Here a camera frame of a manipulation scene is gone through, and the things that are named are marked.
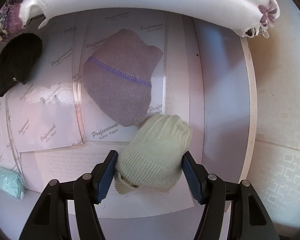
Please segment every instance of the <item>tiled wall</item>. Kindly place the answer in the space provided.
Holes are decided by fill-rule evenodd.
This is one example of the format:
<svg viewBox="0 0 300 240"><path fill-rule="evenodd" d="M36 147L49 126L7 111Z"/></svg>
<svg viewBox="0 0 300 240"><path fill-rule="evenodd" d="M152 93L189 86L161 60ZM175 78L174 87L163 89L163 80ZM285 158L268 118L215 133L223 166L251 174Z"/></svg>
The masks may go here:
<svg viewBox="0 0 300 240"><path fill-rule="evenodd" d="M249 39L258 92L258 124L248 173L280 234L300 226L300 11L277 0L270 38Z"/></svg>

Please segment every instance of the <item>ribbed cuff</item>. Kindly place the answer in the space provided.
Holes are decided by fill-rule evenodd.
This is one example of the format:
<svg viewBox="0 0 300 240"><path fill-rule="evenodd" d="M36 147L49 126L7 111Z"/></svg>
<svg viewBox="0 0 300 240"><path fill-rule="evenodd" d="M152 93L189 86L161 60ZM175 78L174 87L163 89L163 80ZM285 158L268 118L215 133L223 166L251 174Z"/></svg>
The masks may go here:
<svg viewBox="0 0 300 240"><path fill-rule="evenodd" d="M132 192L139 186L132 185L129 181L127 181L125 178L123 178L120 174L120 172L115 171L114 173L114 187L117 190L117 192L121 195L127 194L129 192Z"/></svg>
<svg viewBox="0 0 300 240"><path fill-rule="evenodd" d="M181 165L179 169L172 169L170 165L169 161L158 165L133 148L129 148L122 156L119 155L116 170L120 177L117 180L126 187L138 185L160 192L169 192L181 176Z"/></svg>

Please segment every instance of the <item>plastic bag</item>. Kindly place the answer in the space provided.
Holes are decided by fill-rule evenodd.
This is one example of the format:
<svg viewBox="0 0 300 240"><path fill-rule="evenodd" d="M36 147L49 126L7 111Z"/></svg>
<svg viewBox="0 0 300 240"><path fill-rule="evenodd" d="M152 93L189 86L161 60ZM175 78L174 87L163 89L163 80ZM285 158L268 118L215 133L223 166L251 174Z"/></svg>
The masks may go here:
<svg viewBox="0 0 300 240"><path fill-rule="evenodd" d="M0 167L0 190L22 200L25 194L23 177L17 172Z"/></svg>

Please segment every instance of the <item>knit texture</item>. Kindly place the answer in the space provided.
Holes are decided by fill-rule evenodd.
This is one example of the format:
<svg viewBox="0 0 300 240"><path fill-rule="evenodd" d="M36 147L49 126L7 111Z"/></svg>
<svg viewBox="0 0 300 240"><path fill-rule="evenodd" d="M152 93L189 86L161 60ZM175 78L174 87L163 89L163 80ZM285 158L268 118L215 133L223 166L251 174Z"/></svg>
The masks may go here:
<svg viewBox="0 0 300 240"><path fill-rule="evenodd" d="M42 52L42 41L33 33L13 38L0 53L0 97L13 86L26 84Z"/></svg>
<svg viewBox="0 0 300 240"><path fill-rule="evenodd" d="M7 0L0 9L0 44L19 33L23 24L19 18L22 0Z"/></svg>
<svg viewBox="0 0 300 240"><path fill-rule="evenodd" d="M181 159L191 136L191 128L177 115L149 117L118 157L114 174L118 193L139 186L170 191L181 176Z"/></svg>
<svg viewBox="0 0 300 240"><path fill-rule="evenodd" d="M83 85L100 109L123 126L141 123L151 102L151 75L163 52L122 29L83 65Z"/></svg>

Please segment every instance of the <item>metal bolt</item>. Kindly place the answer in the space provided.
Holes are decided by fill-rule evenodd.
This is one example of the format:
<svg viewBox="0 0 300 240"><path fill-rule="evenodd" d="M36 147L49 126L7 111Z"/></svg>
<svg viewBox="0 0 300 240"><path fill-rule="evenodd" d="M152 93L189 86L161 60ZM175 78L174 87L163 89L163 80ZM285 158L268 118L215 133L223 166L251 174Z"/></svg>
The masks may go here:
<svg viewBox="0 0 300 240"><path fill-rule="evenodd" d="M242 181L242 185L244 185L246 187L249 187L250 186L250 182L245 179L245 180Z"/></svg>
<svg viewBox="0 0 300 240"><path fill-rule="evenodd" d="M58 181L57 181L56 179L52 179L52 180L49 181L49 185L50 185L50 186L54 186L54 185L57 184L57 182L58 182Z"/></svg>
<svg viewBox="0 0 300 240"><path fill-rule="evenodd" d="M82 178L85 179L85 180L88 180L88 179L91 179L91 174L90 173L86 173L86 174L83 174Z"/></svg>
<svg viewBox="0 0 300 240"><path fill-rule="evenodd" d="M214 174L209 174L209 175L208 175L208 179L210 179L210 180L216 180L216 179L217 179L217 176L214 175Z"/></svg>

